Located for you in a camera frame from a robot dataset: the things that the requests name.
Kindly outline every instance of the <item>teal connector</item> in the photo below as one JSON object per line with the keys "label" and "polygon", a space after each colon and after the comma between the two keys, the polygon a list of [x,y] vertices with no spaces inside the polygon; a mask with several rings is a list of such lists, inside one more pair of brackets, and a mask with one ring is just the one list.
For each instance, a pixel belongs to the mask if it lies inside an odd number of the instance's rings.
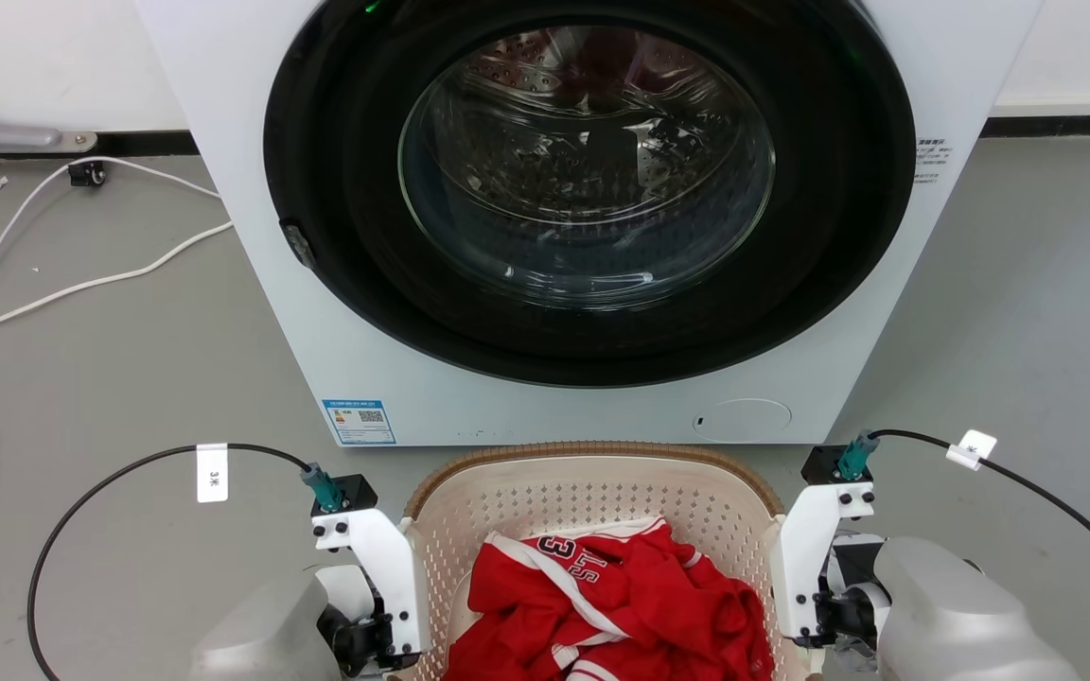
{"label": "teal connector", "polygon": [[322,470],[322,466],[312,462],[310,470],[302,471],[302,483],[308,484],[314,490],[314,497],[319,502],[322,510],[325,512],[340,512],[342,510],[342,491],[334,486],[330,476]]}
{"label": "teal connector", "polygon": [[860,479],[864,473],[864,465],[869,462],[869,454],[877,449],[877,442],[870,437],[870,430],[861,430],[844,450],[843,457],[839,457],[839,475],[844,479]]}

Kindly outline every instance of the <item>black baseboard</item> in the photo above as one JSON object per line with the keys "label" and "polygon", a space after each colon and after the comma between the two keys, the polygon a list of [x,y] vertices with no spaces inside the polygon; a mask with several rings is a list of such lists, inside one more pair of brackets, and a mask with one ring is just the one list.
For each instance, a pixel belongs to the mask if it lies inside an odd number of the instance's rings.
{"label": "black baseboard", "polygon": [[992,118],[982,125],[982,138],[1078,137],[1089,135],[1090,117]]}
{"label": "black baseboard", "polygon": [[0,154],[0,160],[77,159],[78,156],[196,156],[196,142],[186,130],[156,130],[143,133],[97,133],[95,147],[83,154]]}
{"label": "black baseboard", "polygon": [[[981,138],[1071,137],[1090,135],[1090,117],[992,118],[982,125]],[[99,133],[95,149],[99,156],[195,156],[196,142],[186,130],[152,133]],[[87,154],[0,154],[0,159],[76,159]]]}

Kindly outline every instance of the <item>gray floor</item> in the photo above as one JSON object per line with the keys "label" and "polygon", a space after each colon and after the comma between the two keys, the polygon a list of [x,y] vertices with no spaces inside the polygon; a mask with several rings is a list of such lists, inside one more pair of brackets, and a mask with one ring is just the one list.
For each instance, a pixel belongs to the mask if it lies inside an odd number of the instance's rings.
{"label": "gray floor", "polygon": [[[147,162],[208,182],[196,159]],[[1,165],[0,230],[52,167]],[[225,219],[210,198],[123,169],[98,193],[57,186],[0,262],[0,314],[148,264]],[[271,443],[368,475],[398,512],[459,453],[335,448],[233,233],[0,327],[0,678],[22,680],[41,678],[23,624],[34,557],[65,508],[126,462],[185,442]],[[836,435],[862,426],[994,433],[996,461],[1090,516],[1090,139],[974,151]],[[729,451],[784,499],[800,489],[799,449]],[[881,514],[861,528],[977,560],[1090,680],[1089,535],[1005,479],[938,457],[886,443],[874,462]],[[234,600],[322,560],[289,465],[239,454],[231,477],[228,503],[198,506],[191,460],[147,466],[70,523],[39,596],[65,681],[181,678],[191,645]]]}

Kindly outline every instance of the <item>washing machine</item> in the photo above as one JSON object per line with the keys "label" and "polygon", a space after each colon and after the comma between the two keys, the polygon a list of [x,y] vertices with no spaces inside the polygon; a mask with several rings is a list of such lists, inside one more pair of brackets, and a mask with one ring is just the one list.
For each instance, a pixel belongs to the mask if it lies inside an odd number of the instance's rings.
{"label": "washing machine", "polygon": [[339,445],[813,443],[1039,1],[138,9]]}

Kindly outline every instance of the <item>laundry basket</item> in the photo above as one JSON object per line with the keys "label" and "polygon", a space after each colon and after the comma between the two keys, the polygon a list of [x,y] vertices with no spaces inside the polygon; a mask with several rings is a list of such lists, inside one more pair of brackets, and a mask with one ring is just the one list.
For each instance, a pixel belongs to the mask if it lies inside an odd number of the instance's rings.
{"label": "laundry basket", "polygon": [[812,657],[776,630],[771,598],[768,547],[780,512],[776,492],[754,471],[707,449],[565,442],[460,458],[428,476],[405,508],[408,535],[426,562],[434,647],[398,678],[443,677],[448,646],[476,617],[465,607],[468,575],[492,530],[519,538],[662,514],[676,539],[760,595],[774,681],[804,681]]}

